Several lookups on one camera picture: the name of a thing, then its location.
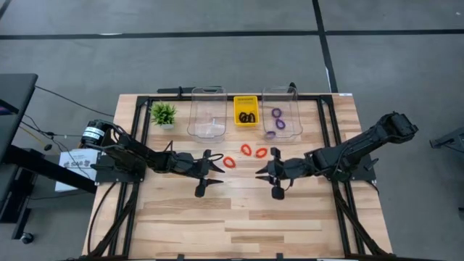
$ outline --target orange ring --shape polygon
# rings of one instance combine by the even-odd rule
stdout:
[[[255,156],[256,156],[256,158],[259,158],[259,159],[260,159],[260,158],[262,158],[262,157],[266,157],[267,154],[268,154],[268,149],[266,149],[266,148],[261,148],[261,149],[258,149],[258,150],[256,151],[256,155],[255,155]]]
[[[232,164],[229,165],[229,164],[227,163],[227,160],[230,160],[230,161],[232,162]],[[225,157],[225,158],[223,159],[223,163],[224,163],[224,166],[226,166],[226,167],[228,167],[228,168],[235,168],[235,162],[233,161],[233,159],[232,159],[231,157]]]
[[[241,145],[240,151],[241,151],[243,154],[245,154],[246,156],[252,156],[252,148],[250,148],[248,144],[243,144],[243,145]]]

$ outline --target rubber band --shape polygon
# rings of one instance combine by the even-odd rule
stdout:
[[[236,166],[236,165],[235,165],[235,161],[234,161],[231,157],[225,157],[225,158],[223,159],[223,163],[224,163],[224,166],[226,166],[226,167],[228,167],[228,168],[235,168],[235,166]]]
[[[266,157],[267,154],[268,154],[268,149],[266,149],[266,148],[261,148],[261,149],[258,149],[258,150],[256,151],[256,155],[255,155],[255,156],[256,156],[256,158],[261,159],[261,158],[263,158],[263,157]]]
[[[246,156],[252,156],[252,148],[248,144],[241,145],[240,151]]]
[[[241,123],[255,123],[256,116],[254,116],[253,112],[247,114],[246,112],[240,112],[239,120]]]
[[[275,120],[275,126],[277,127],[277,129],[279,130],[283,130],[285,128],[285,122],[281,119],[277,119]]]
[[[275,138],[276,137],[276,132],[274,130],[269,130],[267,133],[266,133],[266,138]]]
[[[271,113],[272,113],[274,118],[278,118],[278,117],[282,116],[282,110],[279,109],[279,108],[274,108]]]

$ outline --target yellow container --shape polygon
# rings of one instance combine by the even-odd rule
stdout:
[[[241,112],[253,113],[256,121],[254,123],[241,123],[239,115]],[[233,98],[233,121],[239,127],[253,127],[260,123],[258,111],[258,97],[256,96],[235,96]]]

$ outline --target white pot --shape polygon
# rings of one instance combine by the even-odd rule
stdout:
[[[163,125],[160,125],[159,127],[161,129],[163,129],[163,130],[170,130],[170,129],[174,128],[174,125],[173,124],[163,124]]]

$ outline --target gray floor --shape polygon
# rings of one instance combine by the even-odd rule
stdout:
[[[323,0],[320,7],[326,30],[464,28],[459,0]],[[315,30],[314,17],[311,1],[13,0],[0,34]],[[364,129],[393,110],[420,129],[411,142],[373,153],[394,252],[461,260],[462,156],[432,150],[428,140],[464,126],[464,35],[330,36],[328,44],[339,91],[355,95]],[[109,113],[119,94],[177,86],[260,91],[294,81],[301,91],[328,91],[317,36],[0,41],[0,73],[37,73],[39,86]],[[70,134],[101,117],[39,90],[27,114],[43,129]],[[41,149],[21,131],[14,142]],[[78,140],[63,142],[71,148]],[[53,182],[38,184],[34,197],[52,192]],[[92,201],[31,202],[27,230],[37,240],[11,241],[12,226],[0,225],[0,259],[77,257]]]

